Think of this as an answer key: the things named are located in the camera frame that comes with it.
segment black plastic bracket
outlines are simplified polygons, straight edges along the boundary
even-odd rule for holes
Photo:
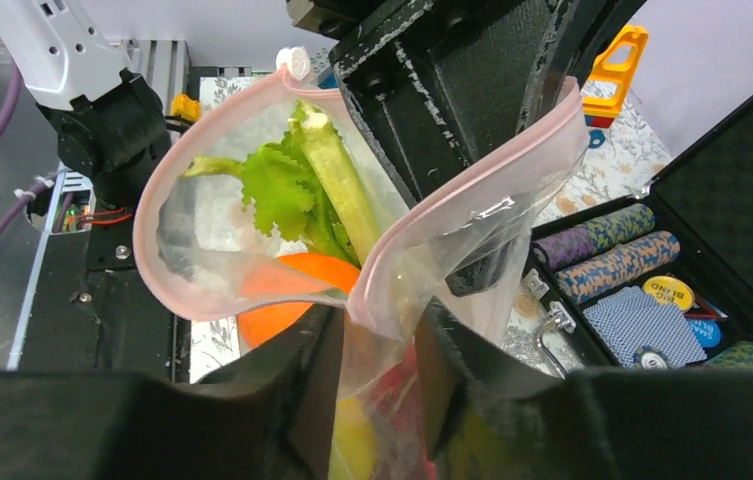
[[[38,106],[58,133],[58,157],[90,178],[110,206],[134,207],[158,161],[170,148],[161,100],[142,76],[120,72],[123,83],[101,98],[79,97],[72,112]]]
[[[589,369],[562,380],[437,302],[415,338],[439,479],[753,478],[753,370]]]
[[[0,372],[0,478],[325,479],[343,319],[312,308],[195,385]]]
[[[296,27],[340,39],[364,21],[380,0],[287,0]]]
[[[345,15],[334,2],[303,3],[326,6],[310,10],[321,21]],[[584,82],[643,3],[387,0],[363,20],[366,9],[348,15],[357,23],[330,59],[353,121],[413,205],[549,112],[564,77]],[[450,275],[453,294],[496,284],[511,246]]]
[[[89,271],[134,269],[132,251],[134,218],[113,225],[93,225],[87,244]]]
[[[129,370],[187,381],[190,322],[161,305],[136,269],[90,268],[94,233],[47,242],[19,370]]]

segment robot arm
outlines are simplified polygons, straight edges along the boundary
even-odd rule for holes
[[[161,100],[77,0],[0,2],[0,37],[58,134],[58,156],[100,201],[134,207],[170,147]]]

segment floral tablecloth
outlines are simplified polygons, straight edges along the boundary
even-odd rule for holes
[[[321,62],[324,60],[318,59],[314,62],[316,70],[322,68]],[[203,78],[199,98],[203,113],[259,79],[260,76]],[[594,96],[611,94],[605,85],[589,84],[584,92]],[[582,170],[541,213],[535,222],[536,225],[637,192],[671,160],[659,138],[628,102],[611,129],[605,133],[606,142],[599,148],[588,150]],[[517,292],[514,306],[503,349],[535,368],[552,373],[535,348],[534,331],[544,319],[543,308],[525,286]],[[563,335],[566,334],[553,332],[545,335],[547,348],[565,369],[581,367],[578,355],[570,348]],[[194,323],[191,337],[191,381],[240,356],[233,318]]]

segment yellow dealer button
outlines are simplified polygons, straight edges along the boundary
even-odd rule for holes
[[[662,304],[673,303],[683,312],[694,306],[694,291],[681,280],[673,277],[658,276],[644,283],[644,292],[652,295]]]

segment celery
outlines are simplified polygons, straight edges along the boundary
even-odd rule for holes
[[[356,256],[365,260],[380,232],[340,134],[327,114],[303,100],[297,101],[288,125],[335,207]]]
[[[199,177],[201,175],[231,175],[241,178],[243,164],[233,158],[226,157],[194,157],[193,163],[182,174],[184,178]]]

